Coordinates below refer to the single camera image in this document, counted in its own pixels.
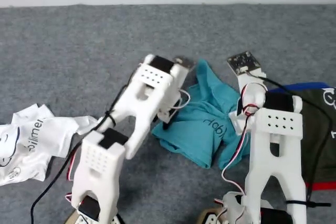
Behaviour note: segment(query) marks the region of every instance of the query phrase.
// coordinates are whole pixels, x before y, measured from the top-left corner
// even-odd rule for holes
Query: dark green cloth
[[[332,132],[322,151],[314,182],[336,181],[336,95],[335,88],[295,91],[324,109],[333,119]],[[302,176],[306,182],[312,173],[313,162],[328,129],[328,119],[316,108],[303,103],[303,139],[301,142]]]

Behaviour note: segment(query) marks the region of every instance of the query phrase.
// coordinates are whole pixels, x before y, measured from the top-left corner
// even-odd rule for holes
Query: teal cloth
[[[236,110],[239,94],[221,82],[205,60],[198,62],[196,77],[198,84],[188,89],[189,104],[180,109],[167,130],[163,130],[162,123],[159,123],[152,134],[160,139],[164,148],[184,155],[203,168],[211,167],[216,151],[224,142],[226,146],[218,162],[219,167],[224,168],[240,139],[228,117],[229,112]],[[249,154],[249,135],[230,167],[246,154]]]

